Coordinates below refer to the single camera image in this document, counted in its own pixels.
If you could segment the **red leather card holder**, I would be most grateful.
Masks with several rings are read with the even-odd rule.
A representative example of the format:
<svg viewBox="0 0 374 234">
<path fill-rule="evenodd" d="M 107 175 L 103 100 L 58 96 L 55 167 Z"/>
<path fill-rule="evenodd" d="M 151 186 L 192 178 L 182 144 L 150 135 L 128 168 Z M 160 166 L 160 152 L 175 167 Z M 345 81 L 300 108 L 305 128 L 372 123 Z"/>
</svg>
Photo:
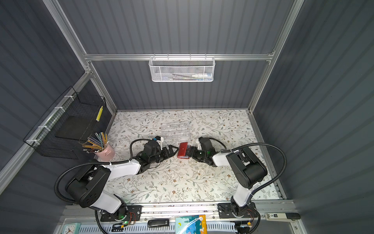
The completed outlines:
<svg viewBox="0 0 374 234">
<path fill-rule="evenodd" d="M 189 148 L 188 142 L 182 142 L 179 144 L 179 150 L 177 153 L 178 159 L 189 159 L 190 157 L 187 155 L 187 150 Z"/>
</svg>

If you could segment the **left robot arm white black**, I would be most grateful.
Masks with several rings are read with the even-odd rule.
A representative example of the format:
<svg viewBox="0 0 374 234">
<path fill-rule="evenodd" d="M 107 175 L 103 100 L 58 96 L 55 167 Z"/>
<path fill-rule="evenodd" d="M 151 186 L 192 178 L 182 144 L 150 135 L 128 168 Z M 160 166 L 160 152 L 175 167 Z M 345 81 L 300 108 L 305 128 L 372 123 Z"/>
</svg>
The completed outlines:
<svg viewBox="0 0 374 234">
<path fill-rule="evenodd" d="M 173 145 L 161 147 L 156 138 L 134 140 L 130 147 L 138 141 L 146 142 L 143 150 L 134 155 L 131 149 L 128 160 L 113 163 L 95 160 L 80 166 L 65 186 L 65 191 L 73 202 L 82 208 L 100 209 L 114 214 L 125 206 L 125 202 L 118 196 L 104 191 L 108 181 L 141 174 L 150 169 L 152 164 L 161 163 L 179 151 L 179 148 Z"/>
</svg>

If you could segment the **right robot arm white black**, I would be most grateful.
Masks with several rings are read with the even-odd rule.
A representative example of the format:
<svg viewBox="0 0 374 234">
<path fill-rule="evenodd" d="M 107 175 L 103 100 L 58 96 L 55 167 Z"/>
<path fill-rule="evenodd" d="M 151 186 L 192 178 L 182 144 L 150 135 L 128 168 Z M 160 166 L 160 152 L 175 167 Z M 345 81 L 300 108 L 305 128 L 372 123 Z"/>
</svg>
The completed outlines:
<svg viewBox="0 0 374 234">
<path fill-rule="evenodd" d="M 267 168 L 249 147 L 216 151 L 213 138 L 200 137 L 197 147 L 189 146 L 187 156 L 212 167 L 230 167 L 238 181 L 235 194 L 231 197 L 230 209 L 234 216 L 243 216 L 249 208 L 255 189 L 268 174 Z"/>
</svg>

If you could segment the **clear acrylic organizer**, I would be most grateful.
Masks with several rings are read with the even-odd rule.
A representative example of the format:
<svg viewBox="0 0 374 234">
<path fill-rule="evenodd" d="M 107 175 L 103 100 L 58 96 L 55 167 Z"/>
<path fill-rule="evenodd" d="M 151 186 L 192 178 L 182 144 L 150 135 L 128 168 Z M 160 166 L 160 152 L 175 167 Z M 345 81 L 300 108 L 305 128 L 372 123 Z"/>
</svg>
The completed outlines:
<svg viewBox="0 0 374 234">
<path fill-rule="evenodd" d="M 179 145 L 191 140 L 190 122 L 177 121 L 161 124 L 161 137 L 168 145 Z"/>
</svg>

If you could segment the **pink pencil cup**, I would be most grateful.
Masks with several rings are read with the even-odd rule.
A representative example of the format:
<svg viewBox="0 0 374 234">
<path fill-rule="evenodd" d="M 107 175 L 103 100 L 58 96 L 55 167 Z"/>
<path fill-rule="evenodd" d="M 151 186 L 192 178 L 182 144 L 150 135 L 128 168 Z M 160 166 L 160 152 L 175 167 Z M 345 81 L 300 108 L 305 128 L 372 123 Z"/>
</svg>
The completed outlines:
<svg viewBox="0 0 374 234">
<path fill-rule="evenodd" d="M 112 148 L 112 146 L 110 144 L 107 144 L 104 150 L 95 153 L 95 155 L 97 156 L 98 159 L 104 162 L 109 162 L 115 157 L 116 153 L 114 149 Z"/>
</svg>

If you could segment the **bundle of coloured pencils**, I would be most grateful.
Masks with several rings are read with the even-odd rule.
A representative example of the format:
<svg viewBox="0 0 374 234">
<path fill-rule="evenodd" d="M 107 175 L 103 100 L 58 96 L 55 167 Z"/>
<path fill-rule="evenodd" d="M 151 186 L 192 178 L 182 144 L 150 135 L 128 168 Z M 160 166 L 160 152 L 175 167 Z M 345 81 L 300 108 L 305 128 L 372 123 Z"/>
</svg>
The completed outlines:
<svg viewBox="0 0 374 234">
<path fill-rule="evenodd" d="M 86 153 L 100 153 L 108 146 L 108 135 L 100 132 L 94 133 L 82 144 L 83 151 Z"/>
</svg>

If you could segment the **yellow marker in basket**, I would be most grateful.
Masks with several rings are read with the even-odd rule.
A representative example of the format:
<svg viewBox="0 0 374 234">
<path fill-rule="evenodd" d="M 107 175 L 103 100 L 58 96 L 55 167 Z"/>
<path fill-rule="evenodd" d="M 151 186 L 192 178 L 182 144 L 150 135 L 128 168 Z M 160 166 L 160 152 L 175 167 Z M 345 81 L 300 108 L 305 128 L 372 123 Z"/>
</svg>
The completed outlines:
<svg viewBox="0 0 374 234">
<path fill-rule="evenodd" d="M 103 106 L 101 106 L 101 107 L 99 108 L 99 111 L 98 111 L 98 113 L 97 113 L 97 116 L 96 116 L 96 119 L 95 119 L 97 122 L 100 121 L 100 118 L 101 118 L 102 112 L 103 112 Z"/>
</svg>

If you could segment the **small black device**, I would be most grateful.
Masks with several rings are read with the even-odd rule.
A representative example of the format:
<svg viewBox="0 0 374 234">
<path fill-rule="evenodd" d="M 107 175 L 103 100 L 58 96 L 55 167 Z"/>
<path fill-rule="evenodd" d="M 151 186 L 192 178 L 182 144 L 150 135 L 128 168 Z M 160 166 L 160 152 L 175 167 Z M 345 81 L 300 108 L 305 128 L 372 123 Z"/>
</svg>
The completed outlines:
<svg viewBox="0 0 374 234">
<path fill-rule="evenodd" d="M 149 228 L 169 226 L 169 219 L 151 219 L 147 223 Z"/>
</svg>

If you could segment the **colourful picture book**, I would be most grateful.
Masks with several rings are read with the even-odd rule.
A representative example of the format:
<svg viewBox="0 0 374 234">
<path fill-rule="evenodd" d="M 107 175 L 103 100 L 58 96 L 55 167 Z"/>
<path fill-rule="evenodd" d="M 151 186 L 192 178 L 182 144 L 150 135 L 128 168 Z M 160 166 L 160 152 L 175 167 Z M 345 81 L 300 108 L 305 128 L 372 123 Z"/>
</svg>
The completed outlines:
<svg viewBox="0 0 374 234">
<path fill-rule="evenodd" d="M 176 234 L 207 234 L 205 215 L 181 216 L 175 219 Z"/>
</svg>

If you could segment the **white marker in basket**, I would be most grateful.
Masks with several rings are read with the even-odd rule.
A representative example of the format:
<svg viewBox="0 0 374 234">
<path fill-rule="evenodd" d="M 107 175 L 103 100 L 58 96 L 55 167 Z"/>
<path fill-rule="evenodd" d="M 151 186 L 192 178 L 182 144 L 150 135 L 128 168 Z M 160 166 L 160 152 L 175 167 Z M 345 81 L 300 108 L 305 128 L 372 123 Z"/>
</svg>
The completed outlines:
<svg viewBox="0 0 374 234">
<path fill-rule="evenodd" d="M 174 79 L 184 79 L 189 81 L 212 81 L 213 75 L 211 73 L 198 73 L 198 74 L 172 74 Z"/>
</svg>

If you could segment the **teal alarm clock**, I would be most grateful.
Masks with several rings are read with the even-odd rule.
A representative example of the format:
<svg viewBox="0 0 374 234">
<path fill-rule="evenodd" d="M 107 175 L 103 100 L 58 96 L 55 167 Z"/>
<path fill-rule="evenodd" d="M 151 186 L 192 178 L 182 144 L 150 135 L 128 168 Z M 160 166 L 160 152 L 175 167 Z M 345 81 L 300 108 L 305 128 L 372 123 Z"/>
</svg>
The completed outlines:
<svg viewBox="0 0 374 234">
<path fill-rule="evenodd" d="M 62 227 L 61 234 L 79 234 L 81 223 L 68 223 Z"/>
</svg>

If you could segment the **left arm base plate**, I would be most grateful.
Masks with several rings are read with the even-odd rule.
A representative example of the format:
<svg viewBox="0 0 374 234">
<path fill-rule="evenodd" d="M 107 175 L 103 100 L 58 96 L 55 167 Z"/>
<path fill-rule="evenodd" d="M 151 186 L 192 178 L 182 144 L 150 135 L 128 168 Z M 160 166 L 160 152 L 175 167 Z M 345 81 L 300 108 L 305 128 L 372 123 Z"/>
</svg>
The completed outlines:
<svg viewBox="0 0 374 234">
<path fill-rule="evenodd" d="M 139 221 L 142 214 L 142 206 L 140 205 L 122 205 L 115 213 L 111 214 L 106 211 L 101 212 L 101 222 L 133 222 Z"/>
</svg>

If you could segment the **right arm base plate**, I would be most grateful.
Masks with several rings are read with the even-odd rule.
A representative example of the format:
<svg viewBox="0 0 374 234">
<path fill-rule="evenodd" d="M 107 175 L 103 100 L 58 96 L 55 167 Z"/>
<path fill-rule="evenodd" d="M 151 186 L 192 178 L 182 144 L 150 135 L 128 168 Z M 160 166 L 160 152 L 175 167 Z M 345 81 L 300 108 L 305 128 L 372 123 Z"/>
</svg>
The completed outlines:
<svg viewBox="0 0 374 234">
<path fill-rule="evenodd" d="M 235 203 L 218 203 L 217 209 L 220 218 L 249 218 L 259 217 L 255 203 L 239 207 Z"/>
</svg>

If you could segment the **white mesh wall basket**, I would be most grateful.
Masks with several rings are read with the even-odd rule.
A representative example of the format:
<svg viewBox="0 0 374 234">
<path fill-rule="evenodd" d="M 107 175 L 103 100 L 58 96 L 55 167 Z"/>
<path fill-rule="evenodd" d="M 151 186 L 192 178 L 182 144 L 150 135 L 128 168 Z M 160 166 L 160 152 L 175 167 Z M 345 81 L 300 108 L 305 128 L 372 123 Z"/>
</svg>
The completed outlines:
<svg viewBox="0 0 374 234">
<path fill-rule="evenodd" d="M 153 82 L 212 82 L 214 80 L 216 61 L 214 57 L 156 57 L 149 60 L 149 68 Z M 172 74 L 211 73 L 212 81 L 189 81 L 174 79 Z"/>
</svg>

